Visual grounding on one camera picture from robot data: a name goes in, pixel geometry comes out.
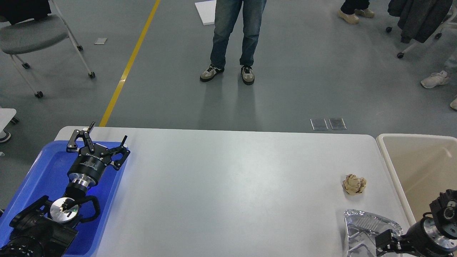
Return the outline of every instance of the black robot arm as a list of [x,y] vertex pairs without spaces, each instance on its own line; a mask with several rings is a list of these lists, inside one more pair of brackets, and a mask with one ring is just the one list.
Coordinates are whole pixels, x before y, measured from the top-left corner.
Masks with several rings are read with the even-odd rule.
[[457,191],[448,189],[430,204],[431,212],[412,225],[405,235],[387,230],[376,236],[377,256],[388,252],[418,257],[450,257],[457,251]]
[[[63,197],[50,201],[43,196],[16,215],[10,222],[14,229],[10,241],[0,248],[0,257],[62,257],[78,233],[76,226],[101,214],[97,197],[86,193],[98,185],[107,166],[119,170],[130,151],[124,146],[127,136],[111,149],[94,144],[89,136],[94,124],[86,130],[75,129],[67,144],[66,151],[78,156],[67,172],[69,183]],[[76,143],[79,138],[84,142],[81,148]],[[115,155],[121,157],[113,160]],[[83,218],[79,209],[87,202],[92,202],[95,212]]]

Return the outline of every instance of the crumpled paper ball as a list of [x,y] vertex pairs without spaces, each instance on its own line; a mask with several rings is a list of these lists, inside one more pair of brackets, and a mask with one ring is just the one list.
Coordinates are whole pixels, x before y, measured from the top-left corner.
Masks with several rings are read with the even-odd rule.
[[366,186],[367,180],[363,177],[358,178],[354,174],[347,175],[346,179],[343,181],[343,187],[350,195],[362,193]]

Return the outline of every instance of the jacket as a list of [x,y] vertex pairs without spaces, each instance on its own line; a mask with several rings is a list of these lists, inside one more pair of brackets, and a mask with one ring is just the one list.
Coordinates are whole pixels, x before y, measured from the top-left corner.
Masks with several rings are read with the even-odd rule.
[[412,38],[424,43],[446,17],[452,0],[391,0],[387,12],[400,17],[401,42]]
[[12,25],[28,19],[39,20],[51,13],[48,0],[0,0],[0,16]]

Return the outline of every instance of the beige bin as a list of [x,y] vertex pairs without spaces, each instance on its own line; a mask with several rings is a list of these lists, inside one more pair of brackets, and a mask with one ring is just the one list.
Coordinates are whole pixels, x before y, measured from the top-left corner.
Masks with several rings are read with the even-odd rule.
[[381,134],[376,140],[410,225],[430,212],[440,192],[457,190],[456,138]]

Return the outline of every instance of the white sneaker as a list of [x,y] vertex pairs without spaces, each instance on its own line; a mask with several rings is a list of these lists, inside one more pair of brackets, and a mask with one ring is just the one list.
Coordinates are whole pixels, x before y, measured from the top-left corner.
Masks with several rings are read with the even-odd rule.
[[363,16],[365,18],[373,18],[374,17],[374,12],[372,10],[368,9],[368,8],[363,9],[363,10],[355,9],[354,12],[357,15]]
[[204,70],[203,73],[200,75],[201,82],[208,82],[214,78],[219,73],[223,73],[224,68],[218,69],[214,66],[214,64],[210,64],[208,69]]
[[4,130],[3,130],[3,132],[5,133],[5,136],[0,138],[0,143],[5,143],[6,141],[10,140],[10,138],[11,138],[10,132],[4,131]]
[[254,84],[255,76],[251,66],[244,65],[241,67],[241,78],[248,86]]
[[457,98],[452,101],[451,108],[457,111]]
[[430,77],[422,80],[420,84],[425,88],[434,88],[438,85],[445,85],[449,83],[451,76],[444,70],[440,73],[432,73]]
[[349,24],[359,23],[359,17],[357,17],[357,15],[355,13],[348,15],[348,14],[343,13],[343,11],[341,11],[341,9],[338,9],[338,16],[340,18],[343,18],[343,20],[345,20]]

